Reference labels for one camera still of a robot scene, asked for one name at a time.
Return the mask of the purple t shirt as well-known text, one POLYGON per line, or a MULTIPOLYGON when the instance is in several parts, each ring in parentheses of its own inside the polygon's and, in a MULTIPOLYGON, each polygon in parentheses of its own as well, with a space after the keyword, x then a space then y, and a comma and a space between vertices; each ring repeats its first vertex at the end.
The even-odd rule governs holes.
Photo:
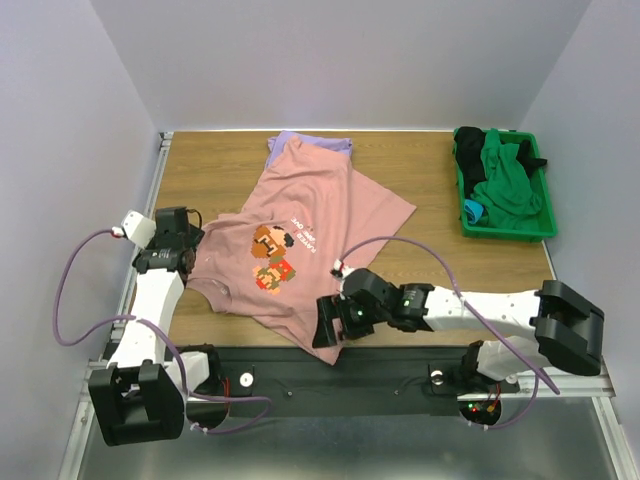
POLYGON ((351 157, 353 153, 353 142, 351 138, 326 138, 284 130, 278 135, 267 139, 269 155, 265 161, 265 169, 269 168, 276 158, 282 154, 285 144, 292 137, 298 137, 304 143, 342 153, 349 157, 351 157))

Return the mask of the pink printed t shirt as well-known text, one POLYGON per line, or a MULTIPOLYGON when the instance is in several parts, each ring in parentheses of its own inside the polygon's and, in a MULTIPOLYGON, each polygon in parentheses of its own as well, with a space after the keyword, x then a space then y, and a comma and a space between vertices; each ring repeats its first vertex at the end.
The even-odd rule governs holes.
POLYGON ((204 227, 187 286, 215 312, 254 318, 328 364, 315 349, 316 300, 337 292, 330 271, 350 247, 368 266, 415 206, 352 167, 348 155, 292 137, 241 211, 204 227))

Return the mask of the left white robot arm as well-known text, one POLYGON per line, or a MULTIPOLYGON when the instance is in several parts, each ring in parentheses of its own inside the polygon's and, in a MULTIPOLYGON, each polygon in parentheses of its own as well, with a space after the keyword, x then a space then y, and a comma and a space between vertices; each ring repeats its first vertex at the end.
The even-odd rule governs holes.
POLYGON ((115 352, 88 381, 109 446, 178 438, 189 394, 210 394, 224 385, 213 347, 178 348, 168 338, 203 236, 190 222, 191 212, 169 207, 147 218, 131 211, 122 222, 125 238, 139 249, 132 263, 135 298, 115 352))

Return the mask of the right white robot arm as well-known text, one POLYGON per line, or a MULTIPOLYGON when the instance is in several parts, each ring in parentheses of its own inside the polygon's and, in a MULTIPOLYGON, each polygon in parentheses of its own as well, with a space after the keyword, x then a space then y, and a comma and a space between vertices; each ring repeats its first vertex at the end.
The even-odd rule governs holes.
POLYGON ((316 301, 316 349, 371 335, 378 323, 406 333, 486 329, 494 340, 470 344, 460 366, 472 390, 547 367, 583 377, 601 372, 604 313, 561 281, 498 294, 395 286, 366 268, 348 268, 338 278, 338 292, 316 301))

